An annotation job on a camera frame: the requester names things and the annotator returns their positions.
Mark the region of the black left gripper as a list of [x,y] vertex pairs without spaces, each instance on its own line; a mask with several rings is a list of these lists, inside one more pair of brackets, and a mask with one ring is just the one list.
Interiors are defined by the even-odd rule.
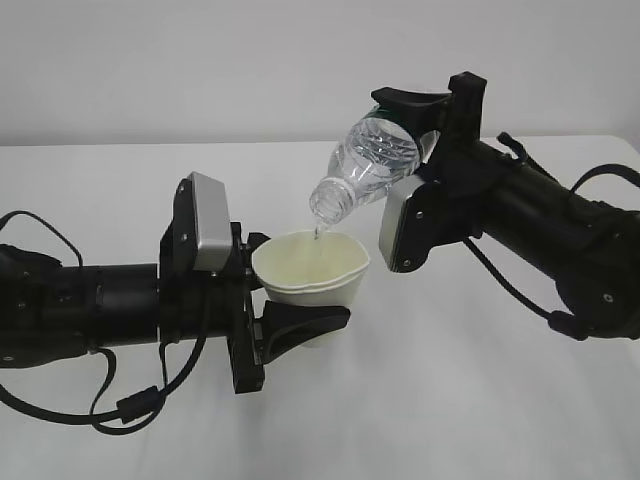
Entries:
[[259,284],[250,260],[271,237],[250,232],[243,240],[238,222],[231,224],[231,233],[231,254],[219,272],[177,273],[173,268],[173,226],[168,226],[161,238],[161,345],[196,340],[182,370],[163,388],[165,395],[177,390],[190,375],[209,338],[226,339],[234,392],[252,393],[263,387],[263,365],[308,341],[344,329],[350,320],[351,311],[344,306],[306,307],[267,300],[254,328],[260,360],[251,332],[255,321],[251,293]]

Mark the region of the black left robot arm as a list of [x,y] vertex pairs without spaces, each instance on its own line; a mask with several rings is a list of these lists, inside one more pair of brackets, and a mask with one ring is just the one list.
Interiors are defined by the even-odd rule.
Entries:
[[266,301],[256,317],[260,285],[250,266],[267,236],[241,238],[231,225],[232,250],[222,271],[187,268],[186,246],[173,230],[160,242],[158,263],[64,267],[44,254],[1,248],[1,365],[33,368],[100,347],[177,343],[200,333],[227,342],[233,387],[262,389],[264,367],[323,334],[344,328],[345,306],[294,306]]

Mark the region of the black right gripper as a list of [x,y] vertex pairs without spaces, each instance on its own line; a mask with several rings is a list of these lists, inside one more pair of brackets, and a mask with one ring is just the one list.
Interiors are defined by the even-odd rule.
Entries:
[[433,244],[461,243],[481,235],[480,204],[501,176],[500,153],[480,140],[487,81],[471,72],[454,75],[449,93],[418,93],[383,87],[371,98],[411,136],[440,132],[429,160],[416,174],[438,181],[431,207]]

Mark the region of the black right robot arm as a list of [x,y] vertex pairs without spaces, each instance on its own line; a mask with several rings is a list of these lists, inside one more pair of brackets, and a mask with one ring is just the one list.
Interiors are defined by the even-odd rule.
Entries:
[[440,94],[373,92],[413,137],[438,134],[428,159],[387,196],[379,248],[388,268],[412,272],[436,247],[474,249],[488,235],[553,280],[564,307],[540,311],[551,329],[578,341],[637,339],[638,213],[563,186],[508,134],[484,143],[485,88],[463,72]]

